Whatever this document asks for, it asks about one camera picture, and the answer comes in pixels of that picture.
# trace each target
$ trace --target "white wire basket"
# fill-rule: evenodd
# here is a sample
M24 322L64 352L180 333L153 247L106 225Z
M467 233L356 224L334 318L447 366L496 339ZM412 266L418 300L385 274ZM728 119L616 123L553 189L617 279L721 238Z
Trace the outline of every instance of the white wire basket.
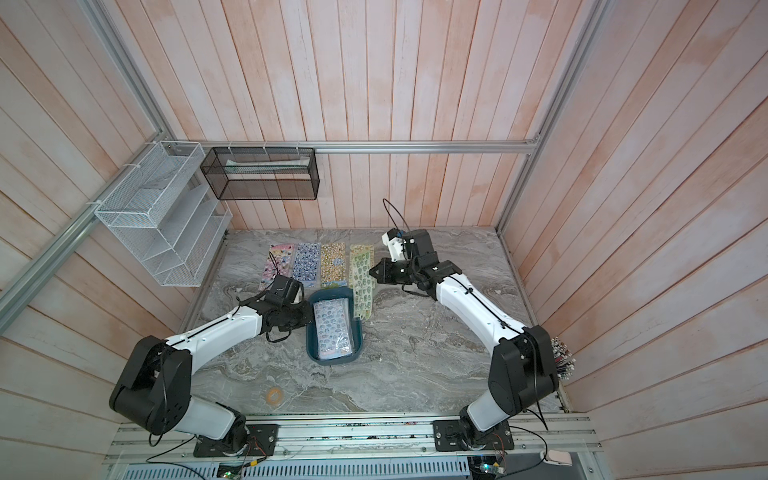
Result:
M199 286L232 218L206 184L187 185L203 157L198 143L155 144L96 210L163 286Z

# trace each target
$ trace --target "pink wooden wall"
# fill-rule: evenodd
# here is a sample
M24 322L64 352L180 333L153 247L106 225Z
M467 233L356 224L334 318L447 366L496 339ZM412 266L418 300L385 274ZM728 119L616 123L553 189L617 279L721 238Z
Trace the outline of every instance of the pink wooden wall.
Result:
M767 26L617 2L505 231L618 478L768 478Z
M523 140L594 0L104 0L179 138ZM493 225L516 154L320 155L317 201L230 202L240 229Z
M153 136L77 2L0 2L0 289ZM192 293L98 227L0 339L3 477L96 475L126 358L178 328Z

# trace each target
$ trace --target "colorful sticker sheet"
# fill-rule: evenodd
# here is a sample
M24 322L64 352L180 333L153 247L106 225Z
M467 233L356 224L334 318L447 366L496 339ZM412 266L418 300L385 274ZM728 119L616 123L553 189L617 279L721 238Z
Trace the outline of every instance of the colorful sticker sheet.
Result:
M296 245L296 259L293 261L293 278L312 288L317 284L317 270L320 265L320 244L299 243Z
M324 243L320 247L320 286L346 286L346 243Z
M373 245L349 246L349 286L355 292L355 316L361 320L371 317L375 279L368 274L373 267Z
M291 276L293 273L293 255L296 251L296 245L292 243L284 243L282 245L272 245L270 252L275 256L277 266L280 268L280 275ZM269 254L266 256L266 262L264 264L264 273L261 274L261 284L259 290L266 289L274 280L276 275L275 265L270 259Z
M317 354L321 360L338 359L352 353L349 301L323 300L314 305Z

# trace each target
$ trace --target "black mesh basket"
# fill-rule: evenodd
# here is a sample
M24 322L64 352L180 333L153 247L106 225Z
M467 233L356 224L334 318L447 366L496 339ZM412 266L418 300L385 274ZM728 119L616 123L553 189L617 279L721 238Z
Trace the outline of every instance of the black mesh basket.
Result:
M312 148L213 147L200 167L219 200L316 200Z

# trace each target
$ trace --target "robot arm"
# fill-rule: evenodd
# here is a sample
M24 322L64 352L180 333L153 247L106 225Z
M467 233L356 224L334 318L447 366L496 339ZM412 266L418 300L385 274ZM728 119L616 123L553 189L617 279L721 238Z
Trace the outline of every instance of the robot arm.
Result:
M391 229L382 236L390 257L370 270L379 283L415 284L447 306L491 353L488 390L460 414L458 446L485 445L490 431L554 392L567 375L567 358L555 362L553 342L540 326L528 328L501 311L450 261L439 261L426 230Z
M290 332L313 319L303 285L278 275L269 289L225 315L167 339L148 336L137 343L109 405L154 435L170 430L204 437L207 448L239 455L247 445L245 416L190 394L191 376L232 346L277 327Z

